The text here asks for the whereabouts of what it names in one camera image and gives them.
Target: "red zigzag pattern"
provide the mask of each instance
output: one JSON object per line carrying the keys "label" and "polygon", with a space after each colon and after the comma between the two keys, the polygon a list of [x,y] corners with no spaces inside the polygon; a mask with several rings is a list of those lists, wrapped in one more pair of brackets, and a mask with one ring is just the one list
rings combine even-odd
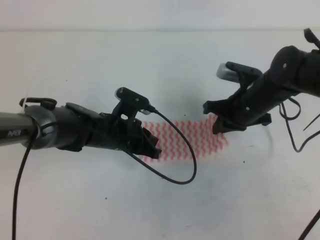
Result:
{"label": "red zigzag pattern", "polygon": [[[175,121],[174,124],[189,140],[197,159],[205,158],[217,153],[229,145],[223,133],[213,135],[212,126],[217,116],[210,114],[202,121]],[[157,161],[181,161],[191,160],[190,150],[181,136],[167,122],[143,122],[142,127],[148,129],[153,135],[159,138],[157,148],[162,149],[160,158]],[[143,156],[145,162],[153,162],[154,159]]]}

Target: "white surface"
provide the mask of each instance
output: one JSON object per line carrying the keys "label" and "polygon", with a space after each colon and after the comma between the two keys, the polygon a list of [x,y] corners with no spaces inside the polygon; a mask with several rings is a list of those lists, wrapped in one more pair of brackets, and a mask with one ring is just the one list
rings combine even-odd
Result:
{"label": "white surface", "polygon": [[[19,111],[30,88],[30,96],[108,113],[118,102],[115,89],[125,86],[172,120],[202,119],[206,100],[227,98],[238,88],[215,77],[220,63],[265,71],[289,45],[312,49],[301,31],[0,33],[0,109]],[[300,145],[319,129],[317,122],[302,132],[318,114],[320,99],[296,99],[303,110],[291,125]],[[287,105],[293,115],[295,107]],[[226,134],[229,147],[200,161],[195,181],[184,186],[160,179],[121,152],[32,151],[19,190],[17,239],[297,239],[320,207],[320,140],[295,153],[278,109],[271,113],[268,127]],[[11,238],[24,151],[20,145],[0,149],[3,240]],[[157,167],[174,178],[191,174],[188,163]],[[308,239],[319,236],[320,224]]]}
{"label": "white surface", "polygon": [[0,0],[0,30],[319,28],[315,0]]}

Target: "gray handlebar tube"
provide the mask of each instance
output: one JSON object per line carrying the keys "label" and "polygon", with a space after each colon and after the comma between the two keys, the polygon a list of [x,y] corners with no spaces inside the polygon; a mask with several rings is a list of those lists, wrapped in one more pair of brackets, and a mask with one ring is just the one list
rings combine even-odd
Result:
{"label": "gray handlebar tube", "polygon": [[0,112],[0,146],[26,144],[36,127],[23,113]]}

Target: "black cable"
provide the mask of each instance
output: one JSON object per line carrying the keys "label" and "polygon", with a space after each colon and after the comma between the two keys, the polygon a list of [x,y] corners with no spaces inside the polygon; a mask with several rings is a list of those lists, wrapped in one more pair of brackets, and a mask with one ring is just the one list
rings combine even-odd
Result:
{"label": "black cable", "polygon": [[297,113],[295,116],[292,116],[292,117],[290,117],[290,116],[285,116],[285,115],[281,112],[281,107],[279,107],[279,113],[280,113],[281,117],[283,117],[284,119],[288,119],[289,121],[292,121],[292,120],[297,119],[297,118],[300,116],[301,106],[300,106],[300,103],[299,103],[297,100],[293,99],[292,97],[289,97],[288,100],[299,107],[298,113]]}
{"label": "black cable", "polygon": [[310,125],[313,124],[314,121],[317,120],[319,117],[320,117],[320,114],[318,114],[318,115],[303,129],[303,131],[306,130],[308,127],[310,127]]}
{"label": "black cable", "polygon": [[306,228],[304,229],[304,231],[302,232],[298,240],[304,240],[319,219],[320,219],[320,210],[314,215],[314,217],[306,226]]}
{"label": "black cable", "polygon": [[[316,133],[312,134],[311,136],[309,136],[301,145],[300,149],[298,150],[297,147],[296,147],[296,144],[295,144],[295,141],[294,141],[294,137],[292,135],[292,132],[291,132],[291,129],[290,129],[290,125],[289,125],[289,121],[290,120],[294,120],[296,119],[296,117],[288,117],[287,116],[287,112],[286,112],[286,108],[285,108],[285,105],[284,103],[282,102],[281,103],[281,106],[283,108],[283,115],[281,114],[281,107],[279,109],[280,111],[280,114],[281,116],[285,119],[285,123],[286,123],[286,127],[288,129],[288,132],[289,132],[289,136],[290,136],[290,139],[291,139],[291,143],[292,143],[292,146],[293,146],[293,149],[297,152],[297,153],[300,153],[302,151],[302,149],[305,147],[305,145],[307,144],[307,142],[309,142],[311,139],[313,139],[314,137],[316,137],[317,135],[320,134],[320,130],[317,131]],[[320,116],[320,114],[313,120],[311,121],[307,127],[309,127],[318,117]],[[306,228],[304,229],[304,231],[302,232],[302,234],[300,235],[300,237],[298,238],[298,240],[304,240],[306,238],[306,236],[308,235],[308,233],[311,231],[311,229],[314,227],[314,225],[317,223],[317,221],[320,219],[320,210],[315,214],[315,216],[313,217],[313,219],[309,222],[309,224],[306,226]]]}
{"label": "black cable", "polygon": [[22,173],[24,171],[24,167],[30,153],[30,150],[36,140],[37,137],[37,130],[35,130],[32,134],[32,137],[29,141],[28,147],[25,150],[20,169],[18,175],[16,177],[15,186],[14,186],[14,194],[13,194],[13,209],[12,209],[12,240],[16,240],[16,232],[17,232],[17,206],[18,206],[18,191],[19,191],[19,184],[22,177]]}
{"label": "black cable", "polygon": [[122,151],[124,151],[126,154],[128,154],[130,157],[132,157],[134,160],[136,160],[138,163],[140,163],[141,165],[143,165],[144,167],[146,167],[147,169],[149,169],[151,172],[153,172],[154,174],[158,175],[159,177],[173,183],[173,184],[178,184],[178,185],[185,185],[185,184],[189,184],[191,183],[197,174],[197,159],[196,159],[196,155],[194,150],[192,149],[191,144],[189,143],[189,141],[187,140],[187,138],[183,135],[183,133],[179,130],[179,128],[177,128],[168,118],[166,118],[164,115],[162,115],[159,111],[157,111],[156,109],[154,109],[152,111],[152,113],[158,114],[160,117],[162,117],[166,122],[168,122],[173,128],[174,130],[176,130],[178,132],[178,134],[182,137],[182,139],[185,141],[185,143],[187,144],[187,146],[190,149],[191,155],[192,155],[192,159],[193,159],[193,174],[191,176],[191,178],[187,181],[177,181],[174,179],[171,179],[165,175],[163,175],[162,173],[160,173],[159,171],[155,170],[153,167],[149,166],[148,164],[146,164],[144,161],[142,161],[140,158],[138,158],[136,155],[132,154],[127,148],[120,146],[120,149]]}
{"label": "black cable", "polygon": [[[187,140],[187,138],[183,135],[183,133],[168,119],[166,118],[164,115],[162,115],[159,111],[157,111],[156,109],[154,109],[153,111],[154,113],[158,114],[160,117],[162,117],[165,121],[167,121],[178,133],[179,135],[183,138],[183,140],[185,141],[185,143],[187,144],[187,146],[190,149],[191,155],[192,155],[192,159],[193,159],[193,174],[191,176],[191,178],[187,181],[177,181],[174,179],[171,179],[165,175],[163,175],[162,173],[160,173],[159,171],[155,170],[154,168],[152,168],[151,166],[149,166],[148,164],[146,164],[144,161],[142,161],[140,158],[138,158],[136,155],[134,155],[133,153],[131,153],[125,146],[123,146],[122,144],[119,144],[117,141],[115,141],[114,139],[112,139],[111,137],[109,137],[107,134],[103,134],[102,132],[96,131],[95,129],[93,129],[92,127],[90,128],[91,130],[101,134],[102,136],[104,136],[105,138],[108,138],[108,140],[114,142],[115,144],[118,145],[119,149],[121,149],[122,151],[124,151],[126,154],[128,154],[130,157],[132,157],[133,159],[135,159],[138,163],[140,163],[141,165],[143,165],[144,167],[146,167],[147,169],[149,169],[151,172],[153,172],[154,174],[158,175],[159,177],[174,183],[174,184],[178,184],[178,185],[185,185],[185,184],[189,184],[191,183],[197,174],[197,160],[196,160],[196,156],[195,156],[195,152],[192,148],[192,146],[190,145],[189,141]],[[52,126],[57,126],[57,125],[68,125],[68,126],[75,126],[74,124],[69,124],[69,123],[59,123],[59,122],[50,122],[48,124],[43,125],[40,128],[40,134],[42,136],[45,136],[47,133],[44,133],[43,130],[48,128],[48,127],[52,127]],[[34,131],[34,133],[32,134],[32,137],[30,139],[30,142],[28,144],[28,147],[24,153],[21,165],[20,165],[20,169],[16,178],[16,182],[15,182],[15,187],[14,187],[14,194],[13,194],[13,211],[12,211],[12,240],[16,240],[16,230],[17,230],[17,205],[18,205],[18,191],[19,191],[19,184],[20,184],[20,180],[22,177],[22,173],[29,155],[29,152],[36,140],[37,137],[37,130]]]}
{"label": "black cable", "polygon": [[289,136],[290,136],[290,139],[291,139],[291,143],[292,143],[292,146],[293,146],[293,149],[297,152],[297,153],[300,153],[303,148],[305,147],[305,145],[307,144],[307,142],[309,142],[311,139],[313,139],[314,137],[318,136],[320,134],[320,130],[315,132],[314,134],[312,134],[311,136],[309,136],[301,145],[301,147],[299,149],[297,149],[296,147],[296,144],[295,144],[295,140],[294,140],[294,137],[292,135],[292,132],[291,132],[291,129],[290,129],[290,125],[289,125],[289,118],[287,116],[287,112],[286,112],[286,108],[285,108],[285,105],[284,103],[282,102],[281,103],[281,106],[283,108],[283,115],[284,115],[284,120],[285,120],[285,124],[286,124],[286,127],[288,129],[288,132],[289,132]]}

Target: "black mount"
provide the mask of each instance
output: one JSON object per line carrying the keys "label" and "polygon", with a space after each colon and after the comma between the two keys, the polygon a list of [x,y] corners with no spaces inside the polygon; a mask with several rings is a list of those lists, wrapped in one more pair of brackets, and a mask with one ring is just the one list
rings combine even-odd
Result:
{"label": "black mount", "polygon": [[120,102],[111,114],[89,110],[67,102],[56,107],[51,98],[28,97],[19,104],[36,103],[26,106],[24,112],[31,117],[38,129],[47,124],[52,126],[40,131],[34,149],[56,147],[60,150],[79,152],[84,146],[123,150],[136,155],[158,159],[161,149],[156,148],[158,138],[142,128],[137,113],[147,113],[149,100],[125,87],[115,92]]}
{"label": "black mount", "polygon": [[212,126],[213,134],[228,133],[233,131],[244,131],[249,126],[260,124],[266,126],[270,124],[272,120],[269,113],[264,114],[263,116],[261,116],[260,118],[248,125],[239,124],[233,119],[235,103],[239,100],[241,96],[243,96],[247,92],[247,90],[251,87],[253,82],[263,75],[263,73],[257,68],[241,65],[230,61],[228,61],[225,64],[225,67],[227,69],[224,69],[225,72],[232,71],[236,73],[236,76],[230,77],[229,75],[225,78],[222,77],[222,79],[234,83],[239,83],[240,88],[226,100],[207,101],[203,105],[204,114],[214,113],[218,115],[217,120]]}

